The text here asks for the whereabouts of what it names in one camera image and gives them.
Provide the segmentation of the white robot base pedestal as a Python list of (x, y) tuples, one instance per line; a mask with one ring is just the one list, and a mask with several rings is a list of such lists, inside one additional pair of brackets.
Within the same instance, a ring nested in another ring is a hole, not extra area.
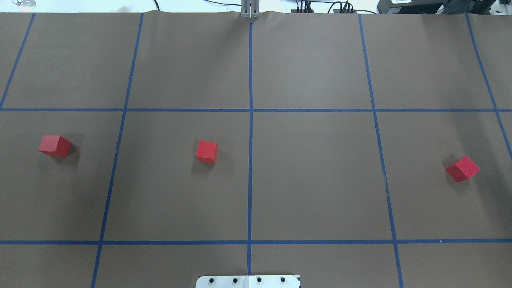
[(231, 275), (201, 276), (196, 288), (300, 288), (301, 280), (295, 275)]

